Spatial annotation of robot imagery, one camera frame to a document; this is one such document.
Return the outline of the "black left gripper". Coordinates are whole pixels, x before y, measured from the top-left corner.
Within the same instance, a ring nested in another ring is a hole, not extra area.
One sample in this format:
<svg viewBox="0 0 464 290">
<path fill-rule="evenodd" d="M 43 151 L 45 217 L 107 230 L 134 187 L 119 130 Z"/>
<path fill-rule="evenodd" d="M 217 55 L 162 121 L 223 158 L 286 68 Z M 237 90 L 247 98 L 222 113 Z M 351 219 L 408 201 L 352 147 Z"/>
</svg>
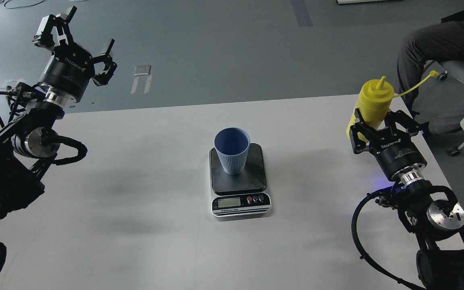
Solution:
<svg viewBox="0 0 464 290">
<path fill-rule="evenodd" d="M 77 7 L 72 6 L 66 13 L 42 18 L 32 42 L 52 54 L 37 81 L 38 86 L 43 90 L 48 87 L 61 90 L 79 103 L 91 78 L 96 86 L 108 85 L 117 63 L 111 55 L 115 43 L 113 38 L 104 44 L 101 53 L 94 58 L 83 47 L 76 45 L 69 28 L 76 11 Z M 103 71 L 95 74 L 94 64 L 103 64 Z"/>
</svg>

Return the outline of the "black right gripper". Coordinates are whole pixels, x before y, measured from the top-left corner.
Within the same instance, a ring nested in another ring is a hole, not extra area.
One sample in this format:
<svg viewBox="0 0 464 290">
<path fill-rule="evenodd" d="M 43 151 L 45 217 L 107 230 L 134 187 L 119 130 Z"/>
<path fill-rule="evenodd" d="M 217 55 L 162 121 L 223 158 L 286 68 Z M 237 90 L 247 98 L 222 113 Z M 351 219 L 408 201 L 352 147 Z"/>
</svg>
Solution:
<svg viewBox="0 0 464 290">
<path fill-rule="evenodd" d="M 402 110 L 387 112 L 385 127 L 376 130 L 368 125 L 359 108 L 354 109 L 354 123 L 350 126 L 350 143 L 354 154 L 370 152 L 389 181 L 399 179 L 398 173 L 417 165 L 423 168 L 427 161 L 411 141 L 421 131 L 420 125 Z"/>
</svg>

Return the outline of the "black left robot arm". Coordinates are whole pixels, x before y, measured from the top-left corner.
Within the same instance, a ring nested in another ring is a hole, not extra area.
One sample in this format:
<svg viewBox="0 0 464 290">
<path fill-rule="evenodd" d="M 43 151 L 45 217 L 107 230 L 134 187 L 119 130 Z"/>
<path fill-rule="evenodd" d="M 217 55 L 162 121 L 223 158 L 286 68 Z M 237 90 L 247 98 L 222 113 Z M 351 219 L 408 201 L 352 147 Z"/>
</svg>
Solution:
<svg viewBox="0 0 464 290">
<path fill-rule="evenodd" d="M 70 33 L 76 10 L 72 6 L 41 20 L 32 41 L 51 57 L 37 84 L 0 91 L 0 219 L 44 193 L 41 179 L 51 165 L 77 163 L 88 153 L 83 143 L 57 134 L 53 125 L 66 105 L 81 101 L 90 81 L 108 85 L 117 68 L 111 55 L 115 40 L 92 56 Z"/>
</svg>

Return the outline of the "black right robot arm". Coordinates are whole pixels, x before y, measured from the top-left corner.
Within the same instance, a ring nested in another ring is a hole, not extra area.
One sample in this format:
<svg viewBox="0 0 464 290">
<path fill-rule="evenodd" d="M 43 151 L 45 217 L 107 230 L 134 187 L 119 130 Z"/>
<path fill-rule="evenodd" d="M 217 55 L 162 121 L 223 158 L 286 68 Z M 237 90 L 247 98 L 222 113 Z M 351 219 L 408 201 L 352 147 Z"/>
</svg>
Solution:
<svg viewBox="0 0 464 290">
<path fill-rule="evenodd" d="M 376 130 L 354 110 L 349 136 L 354 154 L 368 151 L 392 186 L 368 193 L 356 207 L 350 229 L 354 244 L 372 268 L 411 290 L 464 290 L 464 210 L 449 187 L 433 185 L 421 169 L 427 165 L 411 141 L 420 126 L 399 110 L 387 112 L 385 127 Z M 359 214 L 368 202 L 397 210 L 405 229 L 417 238 L 418 286 L 399 278 L 370 257 L 358 236 Z"/>
</svg>

